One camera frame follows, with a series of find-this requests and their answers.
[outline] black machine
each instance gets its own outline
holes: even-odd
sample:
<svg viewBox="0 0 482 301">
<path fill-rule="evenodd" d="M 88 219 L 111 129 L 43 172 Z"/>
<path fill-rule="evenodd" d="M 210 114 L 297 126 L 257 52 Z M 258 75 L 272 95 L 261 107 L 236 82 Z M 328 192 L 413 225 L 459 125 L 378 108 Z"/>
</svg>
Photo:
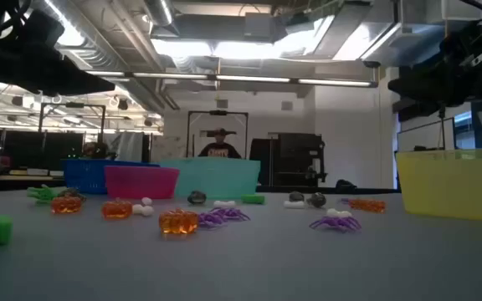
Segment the black machine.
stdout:
<svg viewBox="0 0 482 301">
<path fill-rule="evenodd" d="M 460 1 L 482 10 L 482 4 L 474 0 Z M 439 110 L 442 119 L 446 107 L 482 99 L 482 21 L 451 33 L 440 44 L 438 54 L 390 81 L 388 88 L 416 100 L 420 115 Z"/>
<path fill-rule="evenodd" d="M 115 85 L 79 70 L 71 59 L 55 50 L 64 27 L 46 13 L 33 10 L 25 17 L 32 0 L 0 0 L 0 82 L 15 84 L 47 96 L 111 91 Z M 4 22 L 4 14 L 10 19 Z"/>
<path fill-rule="evenodd" d="M 326 180 L 325 142 L 320 135 L 278 135 L 276 139 L 253 139 L 250 160 L 261 162 L 259 183 L 262 186 L 312 186 Z M 319 161 L 319 172 L 315 170 Z"/>
</svg>

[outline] table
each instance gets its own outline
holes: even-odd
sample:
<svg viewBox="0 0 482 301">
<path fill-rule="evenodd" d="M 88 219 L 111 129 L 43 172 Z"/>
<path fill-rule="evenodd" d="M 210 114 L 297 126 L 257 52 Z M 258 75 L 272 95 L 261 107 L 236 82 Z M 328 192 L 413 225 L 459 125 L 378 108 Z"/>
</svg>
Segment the table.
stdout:
<svg viewBox="0 0 482 301">
<path fill-rule="evenodd" d="M 176 239 L 159 234 L 157 213 L 182 200 L 107 222 L 107 196 L 52 216 L 25 191 L 1 191 L 14 230 L 0 247 L 0 300 L 482 300 L 482 222 L 409 215 L 393 194 L 373 196 L 385 214 L 354 211 L 359 233 L 315 231 L 324 211 L 266 196 L 239 207 L 252 221 Z"/>
</svg>

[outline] ceiling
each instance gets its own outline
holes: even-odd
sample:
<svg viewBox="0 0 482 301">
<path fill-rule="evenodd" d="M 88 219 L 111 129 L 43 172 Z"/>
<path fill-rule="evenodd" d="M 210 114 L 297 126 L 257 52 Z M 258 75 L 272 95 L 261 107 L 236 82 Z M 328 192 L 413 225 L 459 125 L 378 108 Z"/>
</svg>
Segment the ceiling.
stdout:
<svg viewBox="0 0 482 301">
<path fill-rule="evenodd" d="M 395 27 L 402 18 L 399 6 L 396 6 L 393 0 L 221 0 L 220 3 L 211 0 L 172 0 L 172 25 L 178 27 L 179 36 L 194 33 L 194 36 L 200 37 L 196 41 L 209 45 L 214 55 L 189 55 L 180 59 L 172 55 L 172 52 L 157 48 L 156 43 L 152 42 L 153 39 L 167 42 L 185 39 L 165 38 L 161 34 L 165 28 L 152 27 L 144 9 L 144 0 L 35 0 L 33 7 L 61 20 L 66 31 L 64 41 L 61 38 L 57 48 L 62 54 L 72 58 L 81 69 L 134 73 L 220 72 L 268 77 L 371 81 L 374 80 L 373 70 L 359 60 L 353 61 L 368 48 L 376 48 L 376 51 L 364 59 L 379 61 L 386 66 L 417 63 L 438 50 L 438 43 L 444 37 L 445 25 L 438 0 L 406 1 L 403 7 L 404 25 L 400 28 Z M 279 55 L 271 57 L 232 59 L 227 55 L 218 54 L 219 44 L 224 39 L 238 41 L 237 36 L 234 37 L 236 33 L 243 34 L 243 30 L 239 31 L 239 26 L 244 27 L 245 31 L 248 30 L 246 27 L 249 23 L 245 22 L 245 16 L 253 16 L 257 12 L 261 13 L 256 16 L 257 18 L 268 16 L 266 18 L 272 18 L 274 21 L 290 20 L 294 13 L 305 12 L 309 23 L 313 23 L 311 36 L 302 42 L 290 40 L 286 47 L 287 51 L 281 51 Z M 473 12 L 473 9 L 470 11 L 459 7 L 456 12 L 451 13 L 457 17 L 465 15 L 467 19 L 471 19 L 474 15 L 470 17 L 470 12 Z M 466 18 L 452 18 L 448 25 L 457 28 Z M 285 40 L 280 28 L 269 36 L 271 40 L 277 37 L 279 42 L 274 45 L 269 43 L 270 47 L 276 47 Z M 172 51 L 193 50 L 188 46 L 178 45 Z M 106 124 L 107 128 L 126 126 L 139 129 L 143 126 L 144 119 L 147 116 L 154 116 L 153 113 L 163 115 L 171 110 L 191 110 L 191 102 L 179 96 L 187 93 L 202 92 L 207 98 L 206 93 L 213 94 L 213 91 L 219 89 L 251 93 L 290 93 L 295 98 L 303 98 L 311 89 L 306 85 L 254 82 L 218 84 L 209 81 L 171 79 L 120 80 L 115 82 L 119 86 L 116 91 L 62 100 L 106 105 L 110 118 L 120 115 L 130 115 L 131 118 L 131 122 L 110 120 Z M 4 88 L 5 86 L 0 86 L 0 92 Z M 5 94 L 0 94 L 0 110 L 22 113 L 18 117 L 21 123 L 37 125 L 37 116 L 24 114 L 38 113 L 38 110 L 34 107 L 19 108 L 11 104 L 12 97 L 19 94 L 27 96 L 28 92 L 16 87 L 7 88 Z M 113 100 L 115 96 L 123 96 L 130 100 L 128 110 L 119 111 L 113 106 L 116 102 Z M 95 115 L 95 112 L 84 109 L 76 114 Z M 46 125 L 60 125 L 60 120 L 60 117 L 48 117 Z M 99 124 L 97 119 L 86 121 L 90 127 Z M 0 123 L 8 123 L 7 117 L 0 115 Z M 154 125 L 154 130 L 161 128 L 162 124 L 158 121 Z"/>
</svg>

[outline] person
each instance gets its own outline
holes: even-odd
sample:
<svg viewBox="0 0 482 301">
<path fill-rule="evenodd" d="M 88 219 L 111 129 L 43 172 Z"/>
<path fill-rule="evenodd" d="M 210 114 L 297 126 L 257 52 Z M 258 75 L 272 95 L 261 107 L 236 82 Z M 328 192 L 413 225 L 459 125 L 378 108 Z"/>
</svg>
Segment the person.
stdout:
<svg viewBox="0 0 482 301">
<path fill-rule="evenodd" d="M 210 143 L 204 147 L 198 156 L 214 156 L 224 158 L 240 159 L 241 155 L 235 150 L 233 146 L 224 142 L 226 138 L 226 130 L 219 128 L 215 130 L 215 142 Z"/>
</svg>

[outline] teal basket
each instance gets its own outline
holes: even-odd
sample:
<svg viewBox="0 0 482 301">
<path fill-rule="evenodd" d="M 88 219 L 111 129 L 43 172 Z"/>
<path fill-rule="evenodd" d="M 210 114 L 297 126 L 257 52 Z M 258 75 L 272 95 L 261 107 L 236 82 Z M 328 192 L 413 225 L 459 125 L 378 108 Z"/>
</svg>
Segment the teal basket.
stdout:
<svg viewBox="0 0 482 301">
<path fill-rule="evenodd" d="M 202 191 L 209 199 L 235 200 L 256 192 L 260 162 L 198 157 L 162 161 L 160 165 L 180 170 L 175 192 L 178 197 Z"/>
</svg>

